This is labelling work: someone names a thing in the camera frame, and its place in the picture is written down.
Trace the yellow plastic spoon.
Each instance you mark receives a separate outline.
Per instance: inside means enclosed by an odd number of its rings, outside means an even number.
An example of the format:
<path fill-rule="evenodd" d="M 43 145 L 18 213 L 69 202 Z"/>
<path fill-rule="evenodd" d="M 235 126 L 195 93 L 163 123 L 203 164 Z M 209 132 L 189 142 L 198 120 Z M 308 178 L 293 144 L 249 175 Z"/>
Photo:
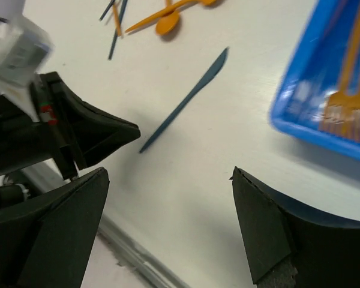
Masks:
<path fill-rule="evenodd" d="M 179 22 L 179 19 L 180 16 L 177 10 L 171 11 L 169 14 L 166 14 L 158 20 L 155 27 L 156 33 L 160 36 L 164 36 L 170 33 Z"/>
<path fill-rule="evenodd" d="M 166 8 L 150 15 L 149 17 L 141 20 L 140 22 L 137 22 L 135 25 L 129 27 L 128 29 L 125 30 L 126 33 L 129 33 L 137 28 L 140 28 L 148 23 L 151 23 L 152 21 L 161 18 L 162 16 L 166 16 L 168 14 L 170 14 L 171 12 L 174 12 L 176 9 L 185 6 L 188 3 L 191 2 L 198 2 L 201 3 L 204 6 L 210 6 L 212 4 L 214 4 L 215 2 L 217 2 L 216 0 L 181 0 L 178 1 L 172 5 L 167 6 Z"/>

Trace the blue plastic knife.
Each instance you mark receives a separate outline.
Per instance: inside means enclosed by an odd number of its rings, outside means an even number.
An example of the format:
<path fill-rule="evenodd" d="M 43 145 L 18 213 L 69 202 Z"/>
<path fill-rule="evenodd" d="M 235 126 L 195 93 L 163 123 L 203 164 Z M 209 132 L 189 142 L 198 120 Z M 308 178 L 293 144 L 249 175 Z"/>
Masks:
<path fill-rule="evenodd" d="M 193 97 L 201 91 L 208 83 L 210 83 L 224 66 L 229 52 L 229 47 L 226 47 L 208 68 L 201 79 L 196 83 L 195 87 L 187 94 L 187 96 L 175 107 L 175 109 L 168 115 L 168 117 L 161 123 L 161 125 L 154 131 L 149 139 L 139 150 L 139 153 L 144 153 L 150 146 L 161 136 L 161 134 L 168 128 L 168 126 L 175 120 L 175 118 L 182 112 L 186 105 L 193 99 Z"/>

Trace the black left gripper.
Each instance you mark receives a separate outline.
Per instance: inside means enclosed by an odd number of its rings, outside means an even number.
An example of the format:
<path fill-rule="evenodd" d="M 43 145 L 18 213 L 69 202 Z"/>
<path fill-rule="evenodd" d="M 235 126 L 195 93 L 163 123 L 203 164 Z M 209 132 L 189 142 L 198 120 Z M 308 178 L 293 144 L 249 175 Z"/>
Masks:
<path fill-rule="evenodd" d="M 64 179 L 140 137 L 139 126 L 78 97 L 57 72 L 28 87 L 38 122 L 0 95 L 0 176 L 52 159 Z"/>

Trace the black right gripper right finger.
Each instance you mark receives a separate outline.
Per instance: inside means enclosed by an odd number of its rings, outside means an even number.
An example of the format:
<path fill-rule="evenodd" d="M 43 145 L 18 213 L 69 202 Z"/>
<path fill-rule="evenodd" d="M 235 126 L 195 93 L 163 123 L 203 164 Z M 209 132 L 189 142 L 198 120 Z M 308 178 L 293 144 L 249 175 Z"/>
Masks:
<path fill-rule="evenodd" d="M 257 287 L 360 287 L 360 221 L 306 205 L 235 168 L 233 197 Z"/>

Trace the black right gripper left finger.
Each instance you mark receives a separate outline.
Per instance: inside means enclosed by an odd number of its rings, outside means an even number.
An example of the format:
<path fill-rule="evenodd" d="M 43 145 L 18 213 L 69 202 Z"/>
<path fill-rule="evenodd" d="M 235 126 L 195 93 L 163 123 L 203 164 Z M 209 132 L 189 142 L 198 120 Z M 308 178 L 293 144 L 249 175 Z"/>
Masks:
<path fill-rule="evenodd" d="M 0 287 L 80 287 L 109 189 L 98 168 L 0 210 Z"/>

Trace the red plastic fork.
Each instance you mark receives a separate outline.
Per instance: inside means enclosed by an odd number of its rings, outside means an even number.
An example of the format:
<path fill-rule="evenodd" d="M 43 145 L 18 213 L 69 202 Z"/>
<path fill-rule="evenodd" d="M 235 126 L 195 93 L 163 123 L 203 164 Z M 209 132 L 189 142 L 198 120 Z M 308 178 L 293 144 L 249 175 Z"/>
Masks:
<path fill-rule="evenodd" d="M 321 39 L 321 44 L 320 44 L 320 48 L 321 48 L 322 52 L 325 50 L 325 48 L 327 46 L 326 42 L 328 41 L 332 30 L 335 28 L 337 22 L 339 21 L 340 16 L 343 13 L 344 8 L 347 6 L 348 2 L 349 2 L 348 0 L 338 1 L 337 5 L 335 6 L 335 9 L 331 13 L 329 22 L 326 25 L 326 28 L 322 34 L 322 39 Z"/>

